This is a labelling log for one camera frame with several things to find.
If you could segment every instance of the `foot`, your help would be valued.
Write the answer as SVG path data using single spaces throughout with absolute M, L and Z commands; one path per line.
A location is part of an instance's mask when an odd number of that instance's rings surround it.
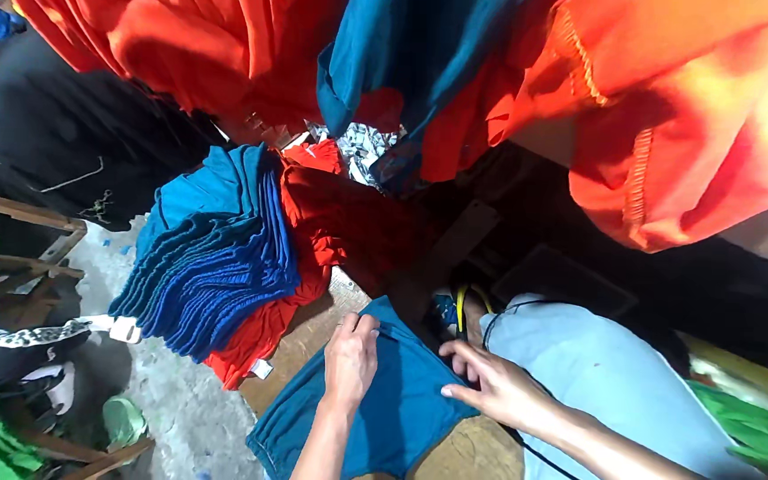
M 485 302 L 473 290 L 464 297 L 464 320 L 467 324 L 467 340 L 476 348 L 482 348 L 482 327 L 479 320 L 488 313 Z

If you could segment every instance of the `finger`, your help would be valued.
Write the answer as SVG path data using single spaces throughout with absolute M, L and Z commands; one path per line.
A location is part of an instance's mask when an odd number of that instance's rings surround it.
M 479 374 L 476 373 L 476 369 L 472 365 L 467 365 L 467 380 L 472 384 L 479 381 Z
M 440 355 L 455 355 L 464 358 L 467 364 L 472 365 L 479 375 L 485 375 L 491 370 L 491 364 L 488 359 L 477 351 L 475 347 L 461 340 L 453 340 L 440 345 Z
M 366 358 L 369 360 L 378 361 L 378 330 L 373 330 L 369 333 L 369 341 L 366 347 Z
M 368 335 L 368 333 L 372 332 L 380 325 L 381 323 L 378 319 L 366 313 L 363 317 L 360 317 L 360 321 L 357 322 L 357 327 L 354 331 L 360 335 Z
M 471 407 L 482 409 L 484 403 L 484 396 L 479 390 L 474 390 L 463 385 L 449 384 L 440 389 L 440 394 L 448 398 L 454 398 Z
M 464 376 L 467 372 L 467 361 L 461 355 L 452 356 L 452 370 L 457 376 Z
M 355 312 L 348 312 L 343 315 L 342 319 L 336 323 L 334 335 L 332 335 L 331 340 L 335 339 L 337 336 L 345 335 L 346 332 L 352 332 L 359 319 L 360 317 Z

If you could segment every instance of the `light blue jeans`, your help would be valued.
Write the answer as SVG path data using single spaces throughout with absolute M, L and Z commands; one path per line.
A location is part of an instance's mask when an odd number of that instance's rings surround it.
M 539 296 L 520 295 L 509 307 Z M 494 314 L 482 317 L 484 332 Z M 731 456 L 734 445 L 666 360 L 612 320 L 563 303 L 512 308 L 496 319 L 493 354 L 525 368 L 562 403 L 707 478 L 762 478 Z M 524 442 L 580 480 L 582 465 L 539 439 Z M 524 450 L 526 478 L 565 477 Z

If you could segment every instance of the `clothing label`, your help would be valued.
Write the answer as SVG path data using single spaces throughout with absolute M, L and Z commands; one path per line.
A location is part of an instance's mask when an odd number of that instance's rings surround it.
M 274 368 L 275 367 L 273 367 L 269 362 L 262 359 L 257 359 L 257 361 L 253 362 L 251 372 L 259 378 L 265 380 L 265 378 L 269 376 L 269 373 L 272 373 Z

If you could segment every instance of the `orange garment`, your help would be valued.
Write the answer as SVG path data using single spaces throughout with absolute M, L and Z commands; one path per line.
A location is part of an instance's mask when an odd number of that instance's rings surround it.
M 358 283 L 375 285 L 421 252 L 423 230 L 404 204 L 328 172 L 334 168 L 321 161 L 315 168 L 286 164 L 281 200 L 292 227 L 301 284 L 295 295 L 270 301 L 245 319 L 224 351 L 207 358 L 225 389 L 238 388 L 256 359 L 274 353 L 295 310 L 328 289 L 332 266 L 352 266 L 353 273 L 363 274 L 355 278 Z
M 575 115 L 571 194 L 627 246 L 693 243 L 768 209 L 768 2 L 533 0 L 514 31 L 427 128 L 422 178 Z
M 341 177 L 348 176 L 348 168 L 342 161 L 340 148 L 333 139 L 314 145 L 295 145 L 284 150 L 283 156 L 305 167 L 324 170 Z
M 270 125 L 321 121 L 316 57 L 335 38 L 346 2 L 16 0 L 78 72 L 138 79 L 230 125 L 253 113 Z M 398 130 L 400 107 L 396 91 L 375 92 L 357 117 Z

